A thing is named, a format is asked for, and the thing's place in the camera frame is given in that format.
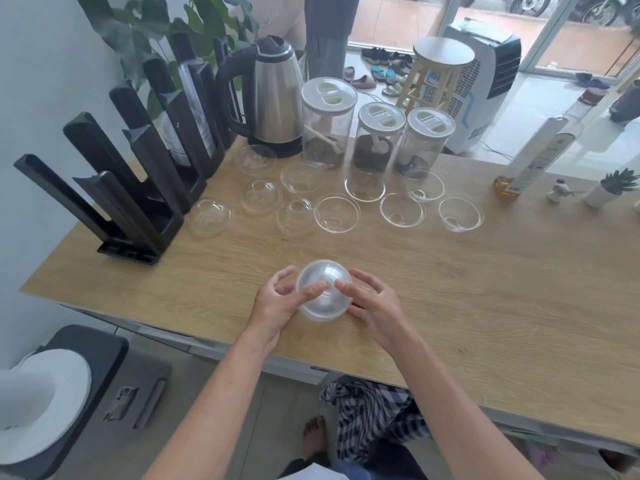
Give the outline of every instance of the bottle label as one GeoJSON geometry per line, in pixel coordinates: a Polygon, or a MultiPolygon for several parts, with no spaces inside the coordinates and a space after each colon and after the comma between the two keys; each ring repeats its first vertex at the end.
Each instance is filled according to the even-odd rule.
{"type": "Polygon", "coordinates": [[[555,135],[547,147],[503,191],[514,194],[523,193],[574,141],[575,136],[569,133],[555,135]]]}

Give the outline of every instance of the stainless steel kettle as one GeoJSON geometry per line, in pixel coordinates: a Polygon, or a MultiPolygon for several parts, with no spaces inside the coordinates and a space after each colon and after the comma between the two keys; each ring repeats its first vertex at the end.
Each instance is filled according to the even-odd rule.
{"type": "Polygon", "coordinates": [[[302,74],[295,52],[286,40],[269,35],[233,53],[216,75],[221,112],[232,131],[249,144],[264,144],[278,158],[302,151],[302,74]],[[233,78],[242,76],[246,123],[229,110],[233,78]]]}

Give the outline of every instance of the bare foot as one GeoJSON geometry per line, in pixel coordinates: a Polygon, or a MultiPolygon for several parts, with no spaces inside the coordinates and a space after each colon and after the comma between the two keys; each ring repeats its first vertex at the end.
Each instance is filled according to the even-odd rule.
{"type": "Polygon", "coordinates": [[[315,453],[327,453],[326,425],[322,416],[311,418],[302,432],[302,455],[308,460],[315,453]]]}

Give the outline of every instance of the kettle base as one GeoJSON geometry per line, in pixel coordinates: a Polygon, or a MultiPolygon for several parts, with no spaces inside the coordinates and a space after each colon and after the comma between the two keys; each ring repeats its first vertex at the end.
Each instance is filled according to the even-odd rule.
{"type": "MultiPolygon", "coordinates": [[[[273,150],[277,158],[289,158],[302,152],[302,135],[295,138],[295,140],[288,141],[286,143],[270,143],[268,141],[254,138],[253,136],[247,138],[247,142],[249,144],[263,144],[267,146],[273,150]]],[[[263,157],[270,158],[273,157],[273,154],[269,153],[267,155],[263,155],[263,157]]]]}

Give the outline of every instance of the clear canister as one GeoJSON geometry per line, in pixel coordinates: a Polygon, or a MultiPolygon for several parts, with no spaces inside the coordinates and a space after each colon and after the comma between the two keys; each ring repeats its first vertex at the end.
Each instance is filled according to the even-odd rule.
{"type": "Polygon", "coordinates": [[[412,110],[406,122],[406,131],[396,153],[394,168],[403,177],[423,178],[455,131],[456,124],[446,112],[429,107],[412,110]],[[414,170],[420,168],[424,168],[424,172],[414,170]]]}
{"type": "Polygon", "coordinates": [[[357,101],[343,80],[316,77],[302,86],[304,160],[323,170],[342,166],[357,101]]]}
{"type": "Polygon", "coordinates": [[[367,173],[386,170],[406,118],[404,112],[384,102],[364,104],[358,112],[358,131],[351,164],[367,173]]]}

